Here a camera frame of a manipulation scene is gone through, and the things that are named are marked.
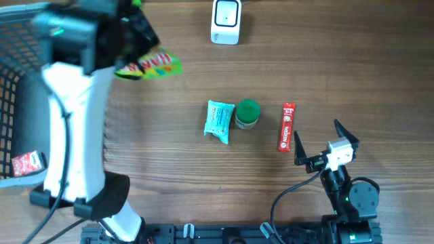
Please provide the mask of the red Nescafe stick sachet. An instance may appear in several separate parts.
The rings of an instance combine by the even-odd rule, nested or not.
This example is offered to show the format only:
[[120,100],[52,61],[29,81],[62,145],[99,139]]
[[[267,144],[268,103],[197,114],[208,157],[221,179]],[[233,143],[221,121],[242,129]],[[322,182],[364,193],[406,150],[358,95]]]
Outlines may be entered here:
[[282,107],[281,118],[281,137],[279,141],[279,151],[283,153],[290,152],[290,142],[292,135],[292,126],[294,113],[296,110],[295,103],[284,103]]

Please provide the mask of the mint toilet wipes pack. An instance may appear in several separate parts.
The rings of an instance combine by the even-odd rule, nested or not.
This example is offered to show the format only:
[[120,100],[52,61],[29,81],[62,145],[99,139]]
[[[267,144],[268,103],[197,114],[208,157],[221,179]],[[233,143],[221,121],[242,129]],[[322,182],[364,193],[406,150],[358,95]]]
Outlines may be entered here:
[[213,134],[224,144],[229,143],[229,125],[235,109],[234,104],[208,101],[204,135]]

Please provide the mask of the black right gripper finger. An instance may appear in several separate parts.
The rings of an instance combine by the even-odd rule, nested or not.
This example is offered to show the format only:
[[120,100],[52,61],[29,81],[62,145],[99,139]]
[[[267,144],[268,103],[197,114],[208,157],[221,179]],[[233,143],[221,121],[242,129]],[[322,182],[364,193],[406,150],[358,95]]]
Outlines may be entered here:
[[339,122],[339,120],[338,119],[335,119],[334,120],[334,125],[335,125],[335,128],[336,128],[336,132],[337,132],[337,134],[338,134],[338,136],[340,137],[340,138],[342,138],[342,137],[344,137],[344,138],[346,138],[349,142],[350,142],[350,144],[351,144],[351,146],[353,147],[353,148],[358,148],[359,147],[359,139],[358,138],[356,138],[351,132],[349,132],[340,122]]
[[307,163],[307,155],[305,153],[304,147],[302,145],[301,139],[297,131],[294,131],[294,164],[295,165],[305,165]]

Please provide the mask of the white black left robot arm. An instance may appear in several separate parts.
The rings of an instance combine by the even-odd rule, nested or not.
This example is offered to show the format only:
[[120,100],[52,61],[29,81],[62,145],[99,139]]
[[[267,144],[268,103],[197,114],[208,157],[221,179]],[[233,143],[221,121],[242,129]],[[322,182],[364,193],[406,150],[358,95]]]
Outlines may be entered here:
[[73,207],[119,243],[146,243],[127,201],[130,179],[103,166],[104,110],[116,71],[157,47],[157,34],[136,1],[50,3],[32,23],[50,93],[50,157],[31,203],[51,214]]

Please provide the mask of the green lid jar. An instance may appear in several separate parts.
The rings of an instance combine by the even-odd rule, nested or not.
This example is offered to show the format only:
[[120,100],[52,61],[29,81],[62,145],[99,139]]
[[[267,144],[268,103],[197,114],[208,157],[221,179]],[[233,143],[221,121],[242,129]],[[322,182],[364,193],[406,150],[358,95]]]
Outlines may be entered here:
[[235,111],[235,124],[240,129],[251,129],[260,116],[260,106],[252,99],[242,100]]

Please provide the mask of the colourful candy bag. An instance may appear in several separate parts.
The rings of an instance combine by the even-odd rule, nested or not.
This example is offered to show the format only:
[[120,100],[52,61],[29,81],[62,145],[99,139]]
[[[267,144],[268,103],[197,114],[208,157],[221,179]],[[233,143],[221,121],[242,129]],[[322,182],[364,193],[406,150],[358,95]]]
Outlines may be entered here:
[[159,45],[137,61],[117,70],[115,75],[123,79],[145,80],[179,75],[182,72],[180,59]]

